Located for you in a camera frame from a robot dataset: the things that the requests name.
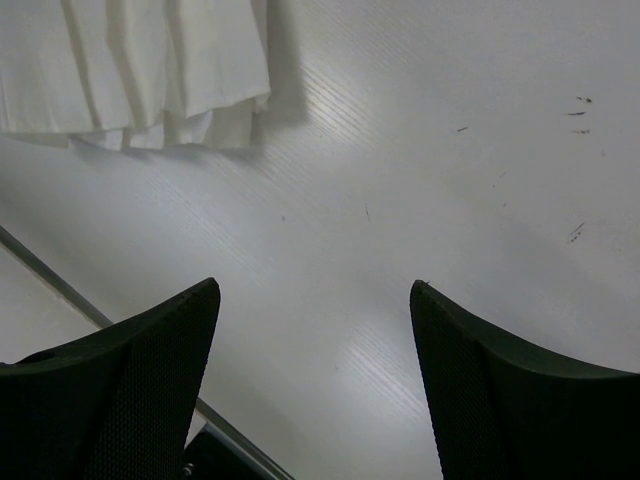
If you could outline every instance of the gray metal bar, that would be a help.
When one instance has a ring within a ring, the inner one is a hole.
[[[4,245],[7,250],[18,258],[27,268],[60,293],[67,302],[79,310],[97,327],[107,328],[113,325],[113,322],[106,315],[84,298],[75,288],[69,285],[60,275],[51,270],[51,268],[2,226],[0,226],[0,244]],[[196,400],[196,410],[208,422],[204,428],[226,445],[235,455],[251,465],[256,473],[261,475],[265,480],[294,480],[293,477],[199,397]]]

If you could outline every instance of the white fabric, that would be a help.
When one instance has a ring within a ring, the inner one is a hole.
[[[0,131],[64,146],[244,146],[269,95],[266,0],[0,6]]]

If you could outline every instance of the white tabletop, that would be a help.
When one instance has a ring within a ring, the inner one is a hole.
[[[2,140],[0,224],[112,319],[215,276],[201,395],[301,480],[440,475],[416,278],[640,369],[640,3],[270,8],[259,146]]]

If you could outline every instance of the scratch mark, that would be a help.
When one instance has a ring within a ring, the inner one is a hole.
[[[569,234],[569,241],[567,241],[567,243],[575,242],[578,237],[582,235],[582,227],[584,227],[586,223],[587,222],[582,222],[573,232]]]

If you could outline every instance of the pleated fabric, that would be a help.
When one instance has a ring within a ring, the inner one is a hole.
[[[0,132],[111,150],[245,146],[270,93],[266,0],[0,6]]]

